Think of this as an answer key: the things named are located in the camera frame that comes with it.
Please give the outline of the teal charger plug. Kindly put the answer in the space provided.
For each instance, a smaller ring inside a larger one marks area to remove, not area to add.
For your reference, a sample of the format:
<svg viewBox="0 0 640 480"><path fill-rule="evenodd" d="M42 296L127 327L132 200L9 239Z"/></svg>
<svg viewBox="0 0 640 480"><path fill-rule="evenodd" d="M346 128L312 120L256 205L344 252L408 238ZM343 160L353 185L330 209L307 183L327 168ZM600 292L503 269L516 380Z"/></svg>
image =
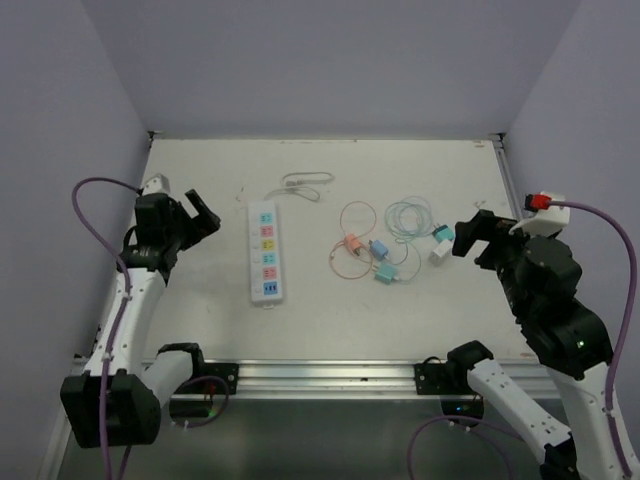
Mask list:
<svg viewBox="0 0 640 480"><path fill-rule="evenodd" d="M433 230L432 235L438 243L453 242L455 239L455 233L448 225L439 225Z"/></svg>

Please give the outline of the white 80W charger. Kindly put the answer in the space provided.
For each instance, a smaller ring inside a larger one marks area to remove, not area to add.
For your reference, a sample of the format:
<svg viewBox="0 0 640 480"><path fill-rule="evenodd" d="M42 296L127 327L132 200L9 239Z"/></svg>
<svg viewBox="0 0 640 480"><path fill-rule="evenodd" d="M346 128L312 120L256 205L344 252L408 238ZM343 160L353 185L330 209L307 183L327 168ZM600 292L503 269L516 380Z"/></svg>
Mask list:
<svg viewBox="0 0 640 480"><path fill-rule="evenodd" d="M445 262L452 253L453 243L450 240L441 241L430 253L429 262L434 266L439 266Z"/></svg>

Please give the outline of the white power strip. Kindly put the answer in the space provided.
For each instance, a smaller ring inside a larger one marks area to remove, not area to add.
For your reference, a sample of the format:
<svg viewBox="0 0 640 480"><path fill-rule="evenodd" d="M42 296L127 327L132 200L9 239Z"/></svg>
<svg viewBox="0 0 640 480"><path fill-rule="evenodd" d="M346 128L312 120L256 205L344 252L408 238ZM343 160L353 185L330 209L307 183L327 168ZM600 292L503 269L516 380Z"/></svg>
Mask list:
<svg viewBox="0 0 640 480"><path fill-rule="evenodd" d="M285 293L278 208L273 200L254 201L247 213L251 303L272 308Z"/></svg>

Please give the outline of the green charger plug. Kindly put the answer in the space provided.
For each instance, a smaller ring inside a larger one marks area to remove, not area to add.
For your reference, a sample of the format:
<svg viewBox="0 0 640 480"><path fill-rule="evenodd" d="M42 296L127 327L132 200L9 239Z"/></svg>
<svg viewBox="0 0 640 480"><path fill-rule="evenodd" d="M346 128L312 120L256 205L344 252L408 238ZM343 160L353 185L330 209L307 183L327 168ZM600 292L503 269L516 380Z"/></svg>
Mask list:
<svg viewBox="0 0 640 480"><path fill-rule="evenodd" d="M398 269L389 263L379 263L373 266L374 279L385 285L390 285L398 281Z"/></svg>

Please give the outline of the blue charger plug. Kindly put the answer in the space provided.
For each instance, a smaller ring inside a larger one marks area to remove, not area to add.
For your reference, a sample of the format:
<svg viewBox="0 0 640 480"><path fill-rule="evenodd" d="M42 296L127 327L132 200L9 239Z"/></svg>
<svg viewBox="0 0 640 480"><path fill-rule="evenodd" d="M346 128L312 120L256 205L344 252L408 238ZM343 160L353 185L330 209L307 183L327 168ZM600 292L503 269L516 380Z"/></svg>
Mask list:
<svg viewBox="0 0 640 480"><path fill-rule="evenodd" d="M388 247L380 240L373 240L369 242L369 251L371 255L377 261L386 261L389 257Z"/></svg>

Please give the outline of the orange charger plug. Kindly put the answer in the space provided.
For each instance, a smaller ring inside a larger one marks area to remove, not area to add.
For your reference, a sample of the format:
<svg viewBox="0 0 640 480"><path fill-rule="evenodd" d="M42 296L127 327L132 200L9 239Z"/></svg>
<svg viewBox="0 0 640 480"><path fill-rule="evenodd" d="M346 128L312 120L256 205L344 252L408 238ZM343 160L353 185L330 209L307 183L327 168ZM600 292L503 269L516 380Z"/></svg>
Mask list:
<svg viewBox="0 0 640 480"><path fill-rule="evenodd" d="M359 257L361 251L365 249L365 246L355 234L347 234L343 239L343 245L355 257Z"/></svg>

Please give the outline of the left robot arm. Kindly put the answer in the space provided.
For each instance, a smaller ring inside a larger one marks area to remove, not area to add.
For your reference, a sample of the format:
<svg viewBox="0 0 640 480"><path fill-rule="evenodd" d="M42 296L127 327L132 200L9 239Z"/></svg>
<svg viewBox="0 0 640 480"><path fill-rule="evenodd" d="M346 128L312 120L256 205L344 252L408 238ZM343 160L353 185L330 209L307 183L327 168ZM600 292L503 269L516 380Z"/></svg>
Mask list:
<svg viewBox="0 0 640 480"><path fill-rule="evenodd" d="M159 433L161 410L180 388L193 393L208 379L196 343L163 345L144 366L152 316L168 287L179 253L216 233L221 219L195 190L185 197L196 214L162 190L138 190L134 224L116 260L111 310L84 369L66 377L60 398L78 445L85 449L149 445Z"/></svg>

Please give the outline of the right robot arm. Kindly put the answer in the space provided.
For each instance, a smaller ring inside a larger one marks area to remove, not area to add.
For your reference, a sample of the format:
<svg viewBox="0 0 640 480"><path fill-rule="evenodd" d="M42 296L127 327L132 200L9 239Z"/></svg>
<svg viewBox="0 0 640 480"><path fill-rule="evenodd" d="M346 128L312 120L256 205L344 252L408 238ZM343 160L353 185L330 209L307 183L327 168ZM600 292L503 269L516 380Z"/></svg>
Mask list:
<svg viewBox="0 0 640 480"><path fill-rule="evenodd" d="M527 345L559 393L567 420L544 410L480 342L447 355L445 379L488 400L530 448L544 479L636 479L635 454L609 380L614 349L603 321L575 297L581 266L558 240L569 210L521 221L480 210L455 226L453 254L486 242L475 264L496 273Z"/></svg>

